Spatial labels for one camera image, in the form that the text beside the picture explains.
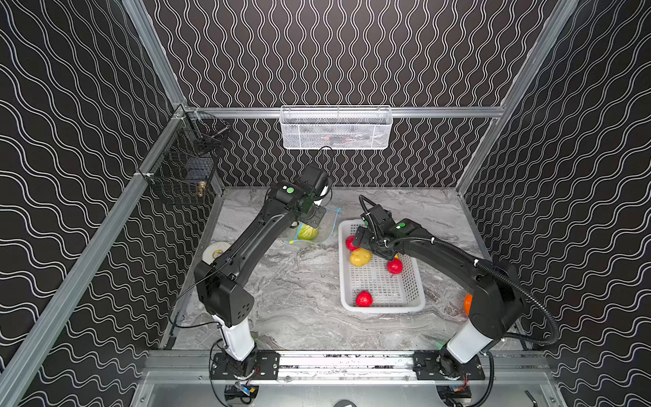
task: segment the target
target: wavy line wallpaper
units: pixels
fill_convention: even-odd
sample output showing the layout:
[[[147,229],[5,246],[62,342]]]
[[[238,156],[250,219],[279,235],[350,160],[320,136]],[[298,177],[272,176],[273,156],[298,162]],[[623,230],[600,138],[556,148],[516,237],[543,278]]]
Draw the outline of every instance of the wavy line wallpaper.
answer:
[[[145,192],[20,406],[130,404],[210,208],[166,206]]]
[[[554,0],[145,0],[188,104],[496,106]]]
[[[199,113],[201,132],[216,121]],[[287,150],[278,120],[238,119],[220,152],[227,186],[269,186],[297,178],[315,158],[337,186],[455,187],[490,119],[396,119],[385,150]]]
[[[651,405],[650,55],[651,1],[580,2],[466,195],[571,407]]]
[[[171,116],[115,0],[0,0],[0,372]]]

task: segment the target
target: white wire basket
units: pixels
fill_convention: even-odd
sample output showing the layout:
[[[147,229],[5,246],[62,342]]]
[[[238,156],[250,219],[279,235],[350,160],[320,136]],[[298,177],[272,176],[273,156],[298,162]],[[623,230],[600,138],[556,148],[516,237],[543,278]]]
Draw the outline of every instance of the white wire basket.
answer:
[[[399,255],[402,273],[391,274],[387,261],[372,255],[370,262],[362,267],[350,263],[346,238],[355,234],[361,220],[342,221],[339,224],[339,286],[341,304],[345,309],[358,313],[416,313],[425,307],[425,293],[422,289],[421,273],[413,257]],[[368,291],[373,297],[370,307],[358,307],[357,295]]]
[[[312,150],[383,150],[389,146],[389,106],[282,106],[283,146]]]

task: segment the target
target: marble tabletop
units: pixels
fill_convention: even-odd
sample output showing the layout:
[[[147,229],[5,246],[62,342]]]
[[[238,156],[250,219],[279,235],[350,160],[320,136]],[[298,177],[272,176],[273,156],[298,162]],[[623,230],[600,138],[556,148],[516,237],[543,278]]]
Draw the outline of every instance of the marble tabletop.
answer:
[[[228,189],[212,241],[233,243],[262,207],[265,189]],[[391,210],[395,219],[410,218],[432,234],[480,255],[479,246],[451,189],[336,189],[329,208],[338,216],[359,219],[358,196]],[[438,349],[467,319],[466,292],[452,279],[419,261],[425,308],[412,314],[362,314],[341,305],[337,228],[323,244],[288,245],[279,238],[258,263],[246,290],[255,298],[249,315],[251,334],[261,348],[294,350]],[[196,290],[191,293],[184,325],[211,320]],[[174,349],[208,349],[221,334],[214,325],[180,330]],[[507,339],[496,346],[521,349]]]

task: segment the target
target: red apple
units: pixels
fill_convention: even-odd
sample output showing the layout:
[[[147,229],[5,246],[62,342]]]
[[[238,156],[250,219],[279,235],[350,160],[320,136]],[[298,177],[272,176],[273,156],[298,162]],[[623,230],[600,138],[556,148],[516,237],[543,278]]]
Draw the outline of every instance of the red apple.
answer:
[[[373,303],[373,297],[368,291],[362,291],[357,295],[355,303],[358,307],[370,307],[370,305]]]
[[[359,246],[353,245],[353,240],[355,240],[355,236],[349,236],[349,237],[346,238],[346,247],[350,251],[355,251],[355,250],[359,249]]]
[[[391,274],[400,274],[402,273],[402,262],[400,259],[395,258],[392,261],[387,263],[387,270]]]

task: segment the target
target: roll of tape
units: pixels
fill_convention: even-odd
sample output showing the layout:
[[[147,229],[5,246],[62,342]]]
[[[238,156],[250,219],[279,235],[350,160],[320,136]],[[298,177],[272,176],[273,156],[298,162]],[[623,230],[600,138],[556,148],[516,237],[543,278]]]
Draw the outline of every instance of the roll of tape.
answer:
[[[212,263],[213,260],[221,256],[222,253],[224,253],[228,248],[230,247],[230,244],[226,242],[216,242],[211,244],[210,246],[206,247],[204,250],[204,254],[202,256],[202,260],[205,263]]]

